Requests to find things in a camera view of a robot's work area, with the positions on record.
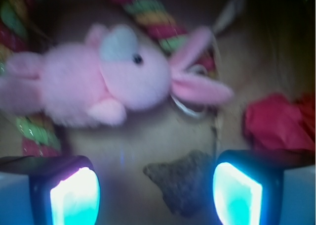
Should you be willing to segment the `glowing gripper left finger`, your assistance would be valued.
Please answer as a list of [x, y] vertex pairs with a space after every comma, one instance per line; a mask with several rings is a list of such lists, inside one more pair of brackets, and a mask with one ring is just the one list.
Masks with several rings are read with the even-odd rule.
[[93, 225], [99, 206], [99, 179], [85, 156], [0, 160], [2, 225]]

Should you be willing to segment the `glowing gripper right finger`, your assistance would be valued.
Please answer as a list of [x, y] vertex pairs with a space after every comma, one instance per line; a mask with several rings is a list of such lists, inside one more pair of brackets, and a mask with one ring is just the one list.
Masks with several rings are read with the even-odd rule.
[[213, 174], [213, 201], [224, 225], [314, 225], [315, 153], [226, 150]]

